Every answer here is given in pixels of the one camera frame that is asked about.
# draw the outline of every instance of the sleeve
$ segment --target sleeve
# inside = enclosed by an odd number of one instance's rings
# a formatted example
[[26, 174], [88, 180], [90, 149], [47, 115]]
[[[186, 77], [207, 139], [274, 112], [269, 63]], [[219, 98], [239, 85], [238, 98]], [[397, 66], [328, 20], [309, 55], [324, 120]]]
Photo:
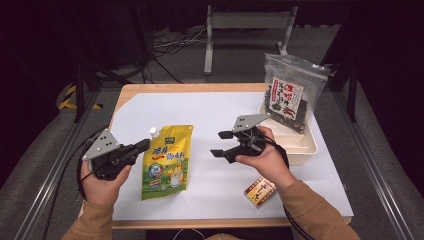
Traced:
[[302, 181], [279, 193], [294, 221], [314, 239], [359, 239], [337, 209]]
[[112, 239], [112, 214], [113, 207], [84, 202], [82, 215], [62, 239]]

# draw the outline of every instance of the gray floor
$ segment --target gray floor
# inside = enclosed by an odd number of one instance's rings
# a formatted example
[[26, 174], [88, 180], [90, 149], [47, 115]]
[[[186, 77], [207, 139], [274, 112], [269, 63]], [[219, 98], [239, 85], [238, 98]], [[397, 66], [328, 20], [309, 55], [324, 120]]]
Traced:
[[[319, 63], [337, 32], [338, 27], [295, 28], [290, 38], [288, 53]], [[250, 83], [263, 82], [265, 70], [264, 53], [277, 53], [275, 42], [279, 34], [265, 31], [257, 37], [240, 32], [223, 32], [214, 43], [213, 73], [203, 74], [204, 43], [187, 47], [174, 55], [165, 55], [158, 60], [175, 77], [192, 83]], [[149, 62], [152, 80], [155, 83], [170, 83], [173, 80], [153, 61]], [[140, 75], [132, 78], [142, 82]], [[120, 88], [105, 83], [98, 94], [96, 103], [103, 104], [101, 110], [91, 110], [82, 125], [75, 143], [81, 143], [92, 132], [107, 125], [119, 97]], [[339, 96], [329, 89], [322, 92], [316, 118], [324, 140], [344, 184], [349, 186], [347, 195], [355, 216], [350, 225], [362, 239], [424, 239], [424, 201], [403, 172], [391, 151], [381, 128], [361, 89], [357, 99], [357, 124], [364, 141], [371, 152], [375, 165], [384, 177], [397, 203], [397, 208], [409, 227], [402, 236], [394, 227], [396, 221], [388, 214], [382, 201], [382, 193], [366, 167], [363, 151], [358, 146], [352, 132], [352, 124], [346, 121], [340, 109]], [[12, 239], [24, 221], [34, 199], [42, 187], [62, 145], [71, 131], [75, 110], [63, 109], [44, 129], [23, 155], [8, 181], [0, 190], [0, 239]], [[54, 214], [50, 222], [47, 239], [59, 239], [78, 215], [81, 203], [74, 200], [77, 195], [75, 184], [76, 162], [80, 152], [71, 159], [64, 174], [56, 200]], [[41, 239], [46, 225], [48, 208], [46, 205], [39, 219], [36, 219], [30, 239]], [[114, 239], [144, 239], [143, 231], [116, 230]]]

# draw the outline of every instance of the small packet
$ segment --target small packet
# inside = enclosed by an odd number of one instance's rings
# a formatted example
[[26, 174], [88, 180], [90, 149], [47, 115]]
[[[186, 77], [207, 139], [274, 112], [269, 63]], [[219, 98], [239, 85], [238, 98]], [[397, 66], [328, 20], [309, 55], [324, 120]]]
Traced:
[[187, 189], [192, 125], [152, 128], [143, 157], [141, 200], [166, 197]]
[[266, 55], [265, 112], [304, 134], [330, 69], [290, 55]]
[[261, 176], [244, 191], [244, 195], [256, 208], [259, 208], [276, 190], [274, 183]]

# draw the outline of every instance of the table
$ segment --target table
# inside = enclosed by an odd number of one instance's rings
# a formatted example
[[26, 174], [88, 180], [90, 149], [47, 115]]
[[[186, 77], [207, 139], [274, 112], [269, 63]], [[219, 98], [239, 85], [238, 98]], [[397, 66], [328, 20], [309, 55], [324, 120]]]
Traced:
[[[111, 123], [111, 132], [118, 142], [130, 144], [142, 138], [150, 138], [148, 130], [153, 125], [161, 128], [162, 124], [167, 122], [183, 124], [189, 120], [190, 124], [194, 125], [194, 131], [188, 189], [167, 198], [140, 201], [142, 161], [140, 155], [128, 180], [122, 186], [115, 204], [113, 228], [289, 226], [290, 223], [284, 215], [278, 194], [274, 194], [259, 209], [256, 209], [244, 197], [243, 191], [259, 177], [255, 169], [238, 163], [228, 164], [225, 159], [216, 159], [209, 152], [209, 148], [228, 149], [236, 144], [219, 139], [217, 133], [230, 129], [237, 115], [255, 114], [261, 105], [264, 88], [262, 83], [124, 86]], [[159, 96], [161, 96], [160, 101], [147, 102], [148, 99], [157, 99]], [[199, 104], [196, 102], [198, 99], [203, 100], [201, 104], [211, 107], [210, 115], [202, 109], [187, 111]], [[168, 112], [165, 111], [165, 117], [158, 117], [161, 112], [152, 109], [151, 105], [163, 110], [164, 104], [170, 104], [171, 107], [168, 108]], [[224, 104], [225, 108], [216, 109], [213, 104], [217, 106]], [[169, 120], [166, 114], [175, 117]], [[349, 223], [353, 212], [314, 118], [311, 120], [310, 127], [317, 142], [318, 152], [304, 165], [292, 166], [291, 171], [298, 179], [303, 180], [325, 197], [340, 211], [345, 222]], [[224, 194], [218, 196], [215, 194], [217, 191]]]

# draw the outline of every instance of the human hand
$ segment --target human hand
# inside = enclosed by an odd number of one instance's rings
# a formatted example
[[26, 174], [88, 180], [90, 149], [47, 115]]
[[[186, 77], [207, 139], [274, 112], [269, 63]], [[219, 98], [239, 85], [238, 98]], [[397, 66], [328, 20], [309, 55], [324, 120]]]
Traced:
[[[86, 200], [102, 206], [112, 207], [118, 200], [119, 189], [127, 180], [131, 166], [125, 166], [115, 180], [99, 180], [91, 174], [82, 182]], [[90, 174], [88, 162], [84, 161], [81, 166], [81, 178]]]
[[[260, 126], [258, 129], [265, 136], [274, 140], [271, 129]], [[273, 182], [280, 190], [287, 188], [296, 181], [278, 150], [271, 144], [267, 143], [264, 151], [259, 156], [238, 155], [236, 156], [236, 161], [254, 167], [264, 178]]]

